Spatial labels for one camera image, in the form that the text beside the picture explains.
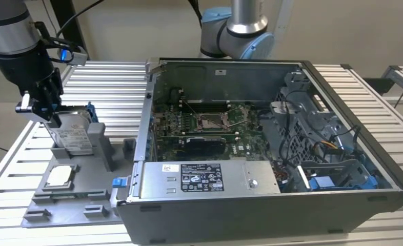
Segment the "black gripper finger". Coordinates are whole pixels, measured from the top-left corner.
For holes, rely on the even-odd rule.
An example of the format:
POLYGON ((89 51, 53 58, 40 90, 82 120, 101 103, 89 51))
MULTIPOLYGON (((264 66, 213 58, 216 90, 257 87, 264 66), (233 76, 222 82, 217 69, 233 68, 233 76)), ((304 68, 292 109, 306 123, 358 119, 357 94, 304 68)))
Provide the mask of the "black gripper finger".
POLYGON ((61 126, 61 120, 58 117, 60 106, 61 106, 60 102, 53 102, 53 101, 48 102, 49 120, 46 126, 49 128, 58 128, 61 126))

